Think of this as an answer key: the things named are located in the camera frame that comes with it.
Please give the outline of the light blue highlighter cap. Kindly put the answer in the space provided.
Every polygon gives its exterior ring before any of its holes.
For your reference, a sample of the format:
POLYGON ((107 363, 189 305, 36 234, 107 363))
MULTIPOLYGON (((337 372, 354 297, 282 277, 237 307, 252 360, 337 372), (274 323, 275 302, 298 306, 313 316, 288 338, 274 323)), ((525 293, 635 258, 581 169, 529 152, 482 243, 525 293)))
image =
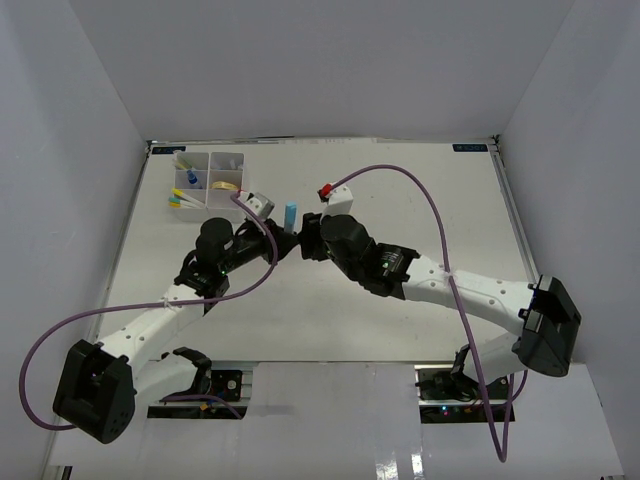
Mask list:
POLYGON ((288 202, 285 205, 284 223, 283 223, 283 229, 286 233, 290 233, 290 234, 294 233, 296 217, 297 217, 297 203, 288 202))

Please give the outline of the yellow masking tape roll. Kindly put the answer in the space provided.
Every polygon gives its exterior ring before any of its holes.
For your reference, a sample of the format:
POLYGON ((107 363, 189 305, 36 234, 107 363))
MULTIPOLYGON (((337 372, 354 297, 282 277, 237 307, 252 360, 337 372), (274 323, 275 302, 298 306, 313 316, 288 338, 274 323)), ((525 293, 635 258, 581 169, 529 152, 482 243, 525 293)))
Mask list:
POLYGON ((214 190, 226 190, 226 191, 237 191, 240 190, 240 187, 226 181, 216 181, 210 184, 210 189, 214 190))

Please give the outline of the white marker orange cap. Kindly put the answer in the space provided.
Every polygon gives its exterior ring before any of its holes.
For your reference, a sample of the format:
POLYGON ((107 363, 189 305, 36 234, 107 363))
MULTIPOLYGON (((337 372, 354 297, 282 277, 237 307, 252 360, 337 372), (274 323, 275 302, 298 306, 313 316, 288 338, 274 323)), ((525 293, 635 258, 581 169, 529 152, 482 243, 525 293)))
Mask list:
POLYGON ((177 197, 170 197, 168 203, 172 208, 201 209, 201 206, 177 197))

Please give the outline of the blue cap spray bottle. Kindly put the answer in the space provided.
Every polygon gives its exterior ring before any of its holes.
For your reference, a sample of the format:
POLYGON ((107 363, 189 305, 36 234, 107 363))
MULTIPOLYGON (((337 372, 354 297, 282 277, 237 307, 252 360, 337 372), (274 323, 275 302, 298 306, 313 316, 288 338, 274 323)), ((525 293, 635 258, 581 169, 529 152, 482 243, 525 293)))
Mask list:
POLYGON ((187 180, 189 182, 190 185, 190 189, 202 189, 202 184, 198 178, 198 176, 196 175, 196 173, 189 169, 186 171, 186 176, 187 176, 187 180))

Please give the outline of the white marker yellow cap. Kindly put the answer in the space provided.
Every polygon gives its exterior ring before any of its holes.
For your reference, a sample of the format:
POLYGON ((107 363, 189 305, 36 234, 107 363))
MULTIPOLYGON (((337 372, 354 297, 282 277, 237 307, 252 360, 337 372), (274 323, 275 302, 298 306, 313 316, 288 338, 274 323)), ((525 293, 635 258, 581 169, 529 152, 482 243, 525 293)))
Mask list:
POLYGON ((172 194, 176 198, 181 198, 182 200, 184 200, 186 202, 190 202, 190 203, 193 203, 195 205, 199 205, 200 207, 203 207, 203 203, 200 200, 197 200, 193 196, 188 195, 183 190, 180 190, 180 189, 177 189, 177 188, 172 188, 171 191, 172 191, 172 194))

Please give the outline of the thin yellow highlighter pen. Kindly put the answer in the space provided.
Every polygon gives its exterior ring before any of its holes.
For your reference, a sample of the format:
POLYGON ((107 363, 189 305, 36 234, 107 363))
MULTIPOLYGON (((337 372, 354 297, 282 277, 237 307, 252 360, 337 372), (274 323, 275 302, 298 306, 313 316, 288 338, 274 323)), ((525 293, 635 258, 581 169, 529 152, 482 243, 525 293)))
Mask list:
POLYGON ((180 170, 192 170, 193 166, 185 160, 179 151, 176 151, 173 155, 173 164, 180 170))

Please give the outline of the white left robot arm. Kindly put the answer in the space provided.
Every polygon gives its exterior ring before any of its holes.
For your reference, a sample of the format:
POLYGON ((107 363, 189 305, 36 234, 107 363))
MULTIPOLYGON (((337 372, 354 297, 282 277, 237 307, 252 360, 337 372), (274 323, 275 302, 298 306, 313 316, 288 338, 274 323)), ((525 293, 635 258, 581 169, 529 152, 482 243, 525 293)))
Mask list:
POLYGON ((116 440, 131 422, 136 401, 148 393, 164 401, 174 395, 202 399, 211 390, 211 361, 180 347, 163 348, 201 319, 229 289, 230 272, 255 260, 274 263, 298 243, 296 234, 268 220, 239 228, 222 218, 204 222, 195 247, 183 260, 173 284, 157 307, 117 332, 91 344, 71 347, 62 370, 53 410, 102 444, 116 440))

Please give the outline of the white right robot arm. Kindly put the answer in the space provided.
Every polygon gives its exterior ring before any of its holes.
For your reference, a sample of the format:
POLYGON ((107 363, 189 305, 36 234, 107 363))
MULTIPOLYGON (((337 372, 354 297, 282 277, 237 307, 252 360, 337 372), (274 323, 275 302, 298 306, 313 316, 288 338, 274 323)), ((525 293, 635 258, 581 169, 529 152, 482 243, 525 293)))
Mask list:
POLYGON ((581 315, 553 276, 528 283, 448 273, 412 249, 376 242, 350 215, 308 213, 298 239, 303 258, 332 261, 373 295, 462 309, 504 329, 457 353, 451 384, 463 398, 475 398, 488 382, 523 370, 556 378, 569 371, 581 315))

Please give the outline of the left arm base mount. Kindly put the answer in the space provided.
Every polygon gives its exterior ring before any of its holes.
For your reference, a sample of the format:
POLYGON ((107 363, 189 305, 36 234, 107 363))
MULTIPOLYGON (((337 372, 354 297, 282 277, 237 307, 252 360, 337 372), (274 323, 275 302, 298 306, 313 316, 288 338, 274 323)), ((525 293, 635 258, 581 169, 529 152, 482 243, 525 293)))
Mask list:
POLYGON ((137 388, 148 418, 241 420, 250 398, 250 374, 180 347, 147 363, 137 388))

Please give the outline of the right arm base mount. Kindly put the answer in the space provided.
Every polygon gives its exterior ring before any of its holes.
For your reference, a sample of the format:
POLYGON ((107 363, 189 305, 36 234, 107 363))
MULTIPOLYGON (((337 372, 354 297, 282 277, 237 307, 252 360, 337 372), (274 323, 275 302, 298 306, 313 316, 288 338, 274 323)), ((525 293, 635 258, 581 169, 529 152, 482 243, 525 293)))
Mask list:
POLYGON ((462 373, 468 348, 453 362, 415 364, 415 388, 420 420, 427 424, 487 423, 478 383, 462 373))

